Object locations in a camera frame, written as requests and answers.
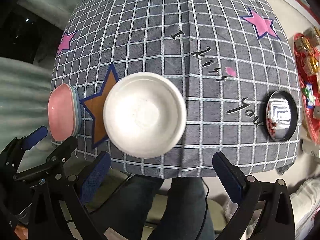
white bowl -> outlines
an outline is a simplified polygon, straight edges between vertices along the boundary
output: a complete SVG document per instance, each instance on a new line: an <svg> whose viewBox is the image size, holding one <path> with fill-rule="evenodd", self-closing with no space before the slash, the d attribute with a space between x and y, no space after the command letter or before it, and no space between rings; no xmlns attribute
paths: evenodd
<svg viewBox="0 0 320 240"><path fill-rule="evenodd" d="M103 108L110 140L138 158L170 151L181 139L186 120L186 104L178 88L150 72L131 74L116 83Z"/></svg>

floor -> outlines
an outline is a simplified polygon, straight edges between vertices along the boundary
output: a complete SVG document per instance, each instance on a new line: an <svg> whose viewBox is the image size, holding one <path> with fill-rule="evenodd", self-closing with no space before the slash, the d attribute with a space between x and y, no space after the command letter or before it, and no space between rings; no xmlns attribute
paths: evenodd
<svg viewBox="0 0 320 240"><path fill-rule="evenodd" d="M313 24L297 11L293 6L284 0L267 0L271 5L275 15L278 17L284 32L289 40L289 44L293 46L293 36L301 33ZM306 131L302 130L300 137L306 139ZM292 193L308 178L320 175L320 165L314 161L314 157L303 153L302 146L299 147L298 157L293 166L282 176L278 175L276 170L259 172L253 174L259 181L275 182L276 179L282 178L286 182L289 191ZM209 198L216 200L221 205L227 200L227 193L218 178L204 178L209 186ZM161 190L166 191L170 188L171 179L166 179Z"/></svg>

jeans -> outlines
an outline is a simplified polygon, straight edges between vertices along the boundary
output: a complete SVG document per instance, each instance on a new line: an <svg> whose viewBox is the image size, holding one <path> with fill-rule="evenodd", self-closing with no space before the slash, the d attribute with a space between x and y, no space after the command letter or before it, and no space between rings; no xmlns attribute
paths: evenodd
<svg viewBox="0 0 320 240"><path fill-rule="evenodd" d="M153 198L163 181L141 175L131 177L91 214L97 230L104 233L110 227L128 240L141 240ZM172 179L164 215L148 240L195 240L203 223L205 207L201 178ZM214 240L209 211L199 240Z"/></svg>

brown star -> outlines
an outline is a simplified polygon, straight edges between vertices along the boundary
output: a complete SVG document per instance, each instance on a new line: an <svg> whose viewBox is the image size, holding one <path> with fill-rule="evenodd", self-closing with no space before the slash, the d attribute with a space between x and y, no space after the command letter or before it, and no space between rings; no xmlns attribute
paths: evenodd
<svg viewBox="0 0 320 240"><path fill-rule="evenodd" d="M103 106L110 90L118 81L119 78L115 66L111 63L100 91L92 96L80 100L84 109L86 109L93 119L92 149L109 138L103 123Z"/></svg>

table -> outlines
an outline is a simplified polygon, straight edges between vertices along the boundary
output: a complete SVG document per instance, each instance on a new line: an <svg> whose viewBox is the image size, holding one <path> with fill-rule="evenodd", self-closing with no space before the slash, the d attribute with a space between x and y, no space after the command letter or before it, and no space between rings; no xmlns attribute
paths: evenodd
<svg viewBox="0 0 320 240"><path fill-rule="evenodd" d="M258 38L259 30L248 22L254 13L271 19L266 22L277 37ZM246 175L295 161L301 116L284 143L270 140L260 123L268 95L278 89L290 92L301 114L295 62L266 0L81 0L66 33L74 36L56 58L52 91L68 83L80 99L93 95L113 63L120 79L141 71L168 78L188 112L185 134L170 152L140 159L109 140L92 149L92 117L81 106L76 154L105 150L112 168L162 178L214 177L217 151ZM233 110L243 104L248 105Z"/></svg>

